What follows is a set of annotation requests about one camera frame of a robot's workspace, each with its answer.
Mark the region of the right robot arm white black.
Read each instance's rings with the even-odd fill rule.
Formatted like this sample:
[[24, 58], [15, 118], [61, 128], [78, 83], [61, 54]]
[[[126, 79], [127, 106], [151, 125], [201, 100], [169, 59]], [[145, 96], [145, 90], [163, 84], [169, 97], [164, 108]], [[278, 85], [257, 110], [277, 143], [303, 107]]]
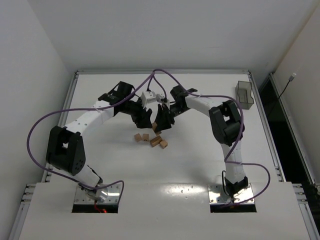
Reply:
[[211, 98], [196, 95], [194, 88], [185, 90], [177, 85], [170, 94], [175, 103], [159, 104], [154, 121], [155, 132], [170, 129], [175, 117], [193, 109], [210, 119], [213, 136], [220, 143], [225, 162], [225, 192], [231, 198], [248, 185], [248, 178], [242, 166], [241, 139], [245, 129], [234, 101], [215, 103]]

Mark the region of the long dark wood block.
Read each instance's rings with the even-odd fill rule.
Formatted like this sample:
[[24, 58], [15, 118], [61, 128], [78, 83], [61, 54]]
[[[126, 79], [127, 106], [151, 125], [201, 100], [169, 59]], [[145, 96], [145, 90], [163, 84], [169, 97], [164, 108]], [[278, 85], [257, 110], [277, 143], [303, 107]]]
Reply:
[[156, 136], [159, 136], [162, 132], [161, 132], [161, 131], [156, 132], [156, 128], [157, 128], [157, 123], [156, 123], [156, 122], [153, 122], [153, 123], [152, 123], [152, 130], [153, 130], [153, 132], [154, 132], [154, 134], [155, 134]]

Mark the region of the grey translucent plastic bin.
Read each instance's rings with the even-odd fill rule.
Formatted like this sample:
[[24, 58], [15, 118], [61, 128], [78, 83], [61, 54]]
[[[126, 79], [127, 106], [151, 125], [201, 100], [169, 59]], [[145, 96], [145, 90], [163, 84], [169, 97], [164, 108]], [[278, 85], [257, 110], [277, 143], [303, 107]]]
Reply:
[[249, 81], [238, 81], [235, 87], [236, 100], [244, 110], [249, 110], [255, 103], [252, 91], [252, 83]]

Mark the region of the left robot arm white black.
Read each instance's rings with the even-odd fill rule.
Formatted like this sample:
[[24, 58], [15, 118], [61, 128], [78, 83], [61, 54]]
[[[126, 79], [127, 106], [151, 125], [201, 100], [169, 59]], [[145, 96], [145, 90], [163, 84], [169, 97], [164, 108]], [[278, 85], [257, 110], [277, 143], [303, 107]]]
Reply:
[[66, 172], [89, 191], [98, 187], [102, 179], [86, 164], [85, 137], [118, 113], [131, 116], [139, 129], [152, 128], [152, 110], [143, 106], [142, 100], [132, 100], [133, 90], [133, 85], [121, 81], [102, 94], [91, 110], [63, 127], [53, 127], [49, 134], [47, 163]]

